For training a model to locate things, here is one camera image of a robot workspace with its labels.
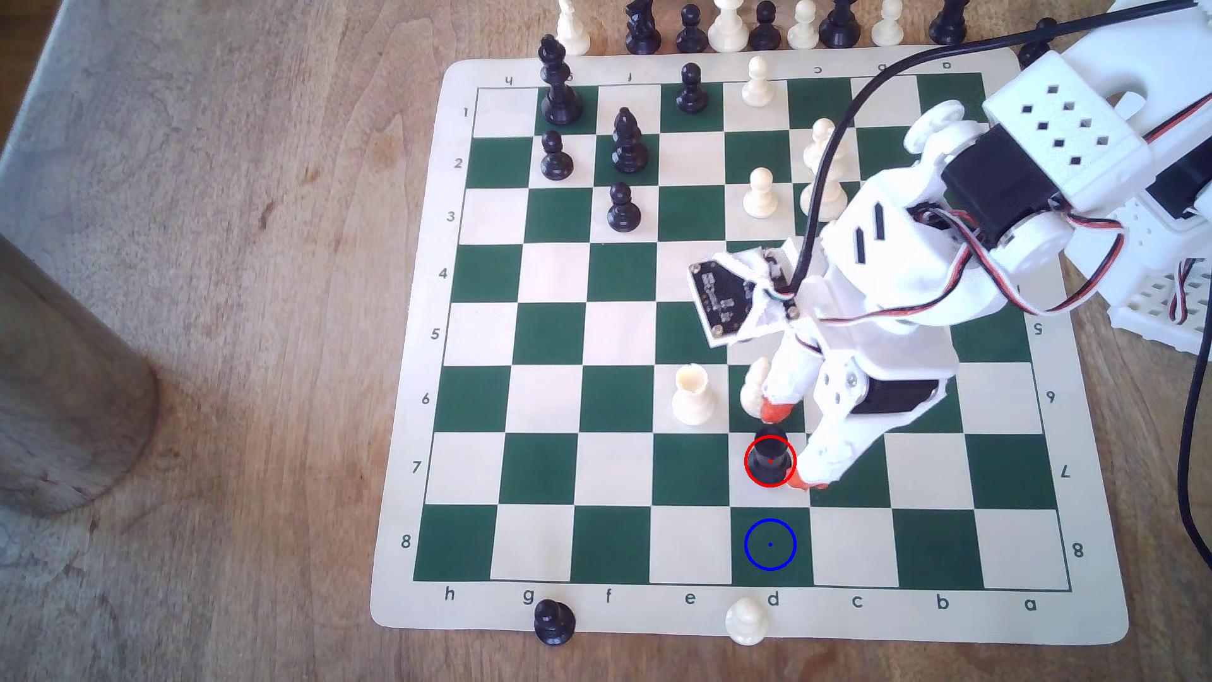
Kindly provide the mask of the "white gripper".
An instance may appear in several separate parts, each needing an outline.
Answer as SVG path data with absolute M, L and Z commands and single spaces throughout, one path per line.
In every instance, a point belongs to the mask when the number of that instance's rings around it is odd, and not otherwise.
M 806 317 L 793 333 L 795 344 L 781 344 L 761 386 L 760 420 L 783 422 L 802 399 L 805 415 L 814 415 L 790 481 L 802 491 L 837 482 L 880 434 L 932 409 L 959 369 L 942 328 L 888 333 L 870 321 L 831 326 Z

